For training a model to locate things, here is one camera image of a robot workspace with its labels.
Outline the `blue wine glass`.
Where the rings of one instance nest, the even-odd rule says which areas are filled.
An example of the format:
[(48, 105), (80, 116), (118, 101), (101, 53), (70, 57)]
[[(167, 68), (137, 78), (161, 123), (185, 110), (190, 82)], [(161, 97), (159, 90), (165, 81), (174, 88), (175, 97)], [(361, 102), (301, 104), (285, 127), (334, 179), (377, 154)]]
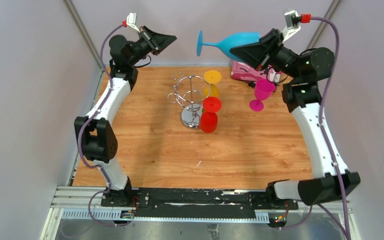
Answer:
[(241, 62), (242, 60), (237, 56), (230, 53), (230, 49), (242, 45), (253, 44), (259, 41), (259, 32), (238, 32), (225, 37), (219, 42), (203, 42), (204, 33), (199, 31), (196, 42), (196, 55), (199, 57), (202, 54), (203, 46), (210, 46), (218, 48), (229, 59)]

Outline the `pink wine glass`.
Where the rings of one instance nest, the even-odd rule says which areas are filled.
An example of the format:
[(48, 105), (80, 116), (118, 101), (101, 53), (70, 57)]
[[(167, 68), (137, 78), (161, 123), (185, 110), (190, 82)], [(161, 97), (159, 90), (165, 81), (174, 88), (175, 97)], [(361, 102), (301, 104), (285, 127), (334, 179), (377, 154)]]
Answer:
[(250, 109), (255, 112), (262, 111), (265, 107), (264, 101), (271, 96), (274, 90), (275, 85), (272, 82), (264, 78), (258, 80), (254, 87), (255, 99), (249, 102)]

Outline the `yellow wine glass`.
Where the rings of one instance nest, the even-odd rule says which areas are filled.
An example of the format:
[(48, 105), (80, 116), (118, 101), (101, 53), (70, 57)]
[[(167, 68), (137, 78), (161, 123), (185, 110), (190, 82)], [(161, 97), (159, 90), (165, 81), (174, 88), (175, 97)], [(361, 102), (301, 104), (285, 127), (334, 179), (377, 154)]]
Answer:
[(204, 96), (220, 98), (220, 91), (216, 84), (222, 80), (221, 73), (217, 70), (208, 70), (204, 73), (203, 78), (207, 83), (207, 86), (203, 90)]

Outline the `chrome wine glass rack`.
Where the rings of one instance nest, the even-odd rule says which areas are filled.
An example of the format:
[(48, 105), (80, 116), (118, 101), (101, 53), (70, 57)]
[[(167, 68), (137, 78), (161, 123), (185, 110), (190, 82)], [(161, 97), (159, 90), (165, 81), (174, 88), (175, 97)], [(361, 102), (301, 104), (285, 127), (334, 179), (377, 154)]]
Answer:
[(204, 93), (204, 88), (210, 84), (199, 75), (187, 75), (178, 71), (172, 75), (174, 84), (167, 100), (181, 107), (179, 119), (189, 130), (199, 130), (203, 114), (203, 101), (210, 96)]

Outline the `red wine glass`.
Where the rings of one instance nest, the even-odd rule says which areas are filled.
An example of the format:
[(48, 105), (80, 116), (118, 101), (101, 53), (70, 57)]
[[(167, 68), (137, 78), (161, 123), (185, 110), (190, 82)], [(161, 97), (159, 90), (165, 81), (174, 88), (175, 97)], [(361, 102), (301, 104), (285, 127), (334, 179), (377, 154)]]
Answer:
[(219, 118), (217, 112), (222, 108), (222, 102), (215, 96), (209, 96), (202, 102), (203, 113), (199, 126), (204, 133), (212, 133), (218, 127)]

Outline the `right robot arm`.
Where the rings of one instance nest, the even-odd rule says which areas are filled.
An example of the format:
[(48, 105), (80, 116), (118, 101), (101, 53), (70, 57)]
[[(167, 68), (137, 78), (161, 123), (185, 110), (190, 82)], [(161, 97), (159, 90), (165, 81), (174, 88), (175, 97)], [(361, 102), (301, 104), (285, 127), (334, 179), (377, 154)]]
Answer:
[(256, 42), (229, 49), (255, 70), (271, 66), (291, 77), (282, 86), (282, 99), (298, 124), (311, 160), (311, 179), (270, 182), (266, 204), (278, 209), (286, 200), (308, 206), (345, 201), (361, 178), (358, 172), (349, 170), (335, 146), (324, 112), (325, 97), (318, 87), (319, 81), (331, 77), (336, 54), (326, 47), (295, 53), (284, 46), (283, 40), (281, 32), (272, 29)]

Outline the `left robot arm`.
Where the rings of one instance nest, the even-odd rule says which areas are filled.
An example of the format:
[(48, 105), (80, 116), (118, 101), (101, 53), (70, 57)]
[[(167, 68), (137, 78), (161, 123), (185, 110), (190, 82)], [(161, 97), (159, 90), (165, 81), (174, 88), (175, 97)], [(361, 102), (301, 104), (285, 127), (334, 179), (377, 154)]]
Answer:
[(133, 90), (138, 78), (137, 63), (150, 55), (157, 56), (177, 40), (175, 35), (155, 32), (146, 26), (138, 28), (138, 39), (127, 40), (115, 32), (125, 28), (117, 26), (105, 38), (100, 53), (109, 46), (109, 69), (103, 68), (108, 82), (103, 94), (85, 116), (74, 120), (77, 151), (83, 164), (98, 169), (105, 181), (102, 206), (131, 206), (133, 195), (130, 178), (123, 172), (116, 158), (118, 140), (112, 128), (115, 115), (124, 99)]

